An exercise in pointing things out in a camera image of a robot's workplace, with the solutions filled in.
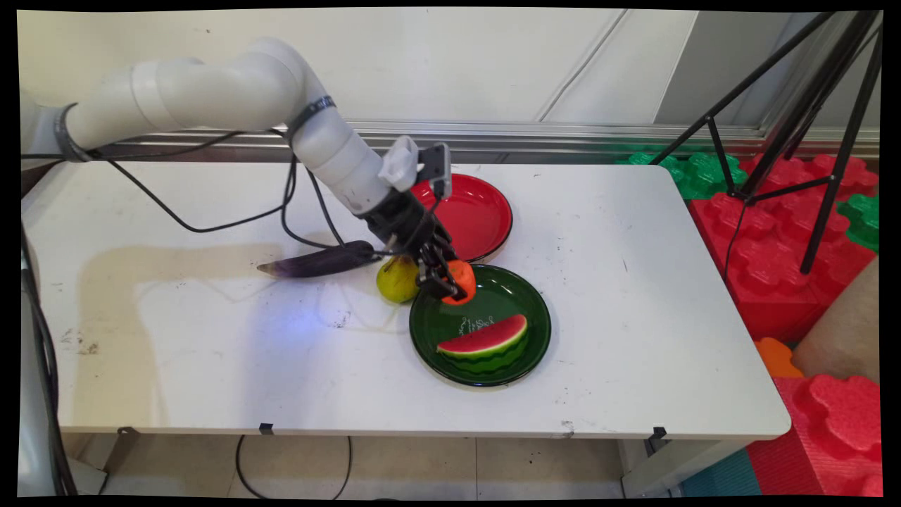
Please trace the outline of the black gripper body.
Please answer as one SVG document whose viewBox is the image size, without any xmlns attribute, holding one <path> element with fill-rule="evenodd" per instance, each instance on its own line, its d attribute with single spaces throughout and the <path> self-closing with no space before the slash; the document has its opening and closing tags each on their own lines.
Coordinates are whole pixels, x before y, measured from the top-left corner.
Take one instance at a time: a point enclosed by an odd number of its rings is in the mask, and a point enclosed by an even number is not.
<svg viewBox="0 0 901 507">
<path fill-rule="evenodd" d="M 425 208 L 412 192 L 391 190 L 379 205 L 358 215 L 377 239 L 383 241 L 383 256 L 411 256 L 431 263 L 432 233 L 446 233 L 435 215 L 436 206 Z"/>
</svg>

